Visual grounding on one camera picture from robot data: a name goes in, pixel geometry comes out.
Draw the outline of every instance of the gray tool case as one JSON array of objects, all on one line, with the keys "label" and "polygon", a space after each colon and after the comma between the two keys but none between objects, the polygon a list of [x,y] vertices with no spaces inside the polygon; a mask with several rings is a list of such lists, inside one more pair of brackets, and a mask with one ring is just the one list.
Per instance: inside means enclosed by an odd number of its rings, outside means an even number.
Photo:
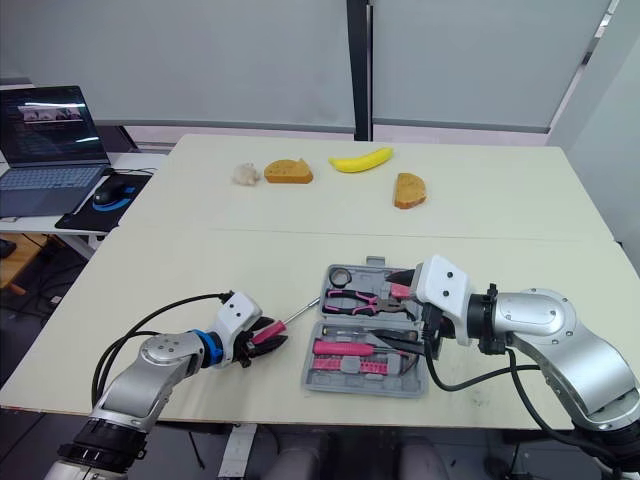
[{"label": "gray tool case", "polygon": [[[342,287],[331,282],[331,275],[336,269],[339,272],[334,277],[336,283],[343,285],[348,281]],[[369,316],[331,313],[325,308],[325,305],[329,305],[353,309],[366,305],[366,302],[351,298],[328,298],[328,290],[356,290],[377,295],[383,300],[389,299],[391,284],[386,281],[386,277],[398,270],[385,267],[385,260],[381,257],[367,257],[366,266],[331,265],[328,268],[318,305],[321,319],[314,326],[304,364],[302,383],[306,388],[401,398],[416,398],[425,393],[427,366],[422,356],[418,356],[413,366],[403,372],[411,364],[411,355],[389,352],[375,352],[367,357],[314,354],[314,346],[318,341],[353,342],[389,348],[383,341],[367,333],[372,329],[395,330],[406,333],[407,339],[420,340],[422,309],[415,302],[407,301],[406,305],[416,321],[412,321],[405,312],[378,312]]]}]

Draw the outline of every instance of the bread slice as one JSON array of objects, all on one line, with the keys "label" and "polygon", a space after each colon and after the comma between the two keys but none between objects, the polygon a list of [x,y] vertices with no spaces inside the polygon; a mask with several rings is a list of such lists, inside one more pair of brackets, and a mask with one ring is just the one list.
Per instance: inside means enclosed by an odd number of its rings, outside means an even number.
[{"label": "bread slice", "polygon": [[424,181],[412,173],[399,173],[393,204],[398,208],[412,208],[427,199]]},{"label": "bread slice", "polygon": [[302,159],[277,160],[264,169],[264,178],[269,183],[309,183],[313,180],[313,173]]}]

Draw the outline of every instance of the yellow banana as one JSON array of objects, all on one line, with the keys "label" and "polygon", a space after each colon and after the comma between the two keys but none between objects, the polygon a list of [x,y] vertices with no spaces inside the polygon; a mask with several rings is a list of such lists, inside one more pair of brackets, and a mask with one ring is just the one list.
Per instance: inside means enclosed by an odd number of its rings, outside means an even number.
[{"label": "yellow banana", "polygon": [[364,170],[369,170],[370,168],[377,167],[378,165],[382,165],[384,162],[391,158],[391,155],[393,155],[393,148],[386,147],[376,150],[375,152],[368,153],[366,155],[361,155],[360,157],[331,157],[329,159],[329,163],[340,172],[356,173],[362,172]]}]

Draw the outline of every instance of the laptop screen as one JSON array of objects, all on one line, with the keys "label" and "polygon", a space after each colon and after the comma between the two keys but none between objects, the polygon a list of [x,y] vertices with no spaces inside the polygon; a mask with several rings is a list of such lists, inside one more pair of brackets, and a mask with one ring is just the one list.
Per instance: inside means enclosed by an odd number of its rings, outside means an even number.
[{"label": "laptop screen", "polygon": [[12,167],[108,163],[75,86],[0,91],[0,150]]}]

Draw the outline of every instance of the tool case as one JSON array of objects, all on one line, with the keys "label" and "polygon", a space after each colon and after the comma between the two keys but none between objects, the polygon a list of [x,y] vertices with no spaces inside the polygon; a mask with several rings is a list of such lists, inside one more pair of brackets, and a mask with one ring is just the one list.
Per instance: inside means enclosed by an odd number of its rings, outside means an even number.
[{"label": "tool case", "polygon": [[[416,398],[426,392],[424,357],[401,354],[368,333],[373,329],[394,330],[407,339],[419,340],[422,309],[417,303],[404,302],[410,315],[405,311],[378,311],[368,315],[372,310],[367,308],[366,300],[327,296],[328,291],[348,290],[352,297],[355,297],[353,291],[366,292],[386,301],[392,287],[386,277],[398,270],[402,269],[386,267],[382,257],[367,257],[366,266],[331,265],[327,269],[318,305],[321,318],[313,328],[303,369],[302,383],[307,389],[401,398]],[[346,343],[359,344],[350,352],[356,354],[330,354],[336,348],[344,353],[342,349],[346,346],[335,344]],[[374,351],[363,352],[363,348]]]}]

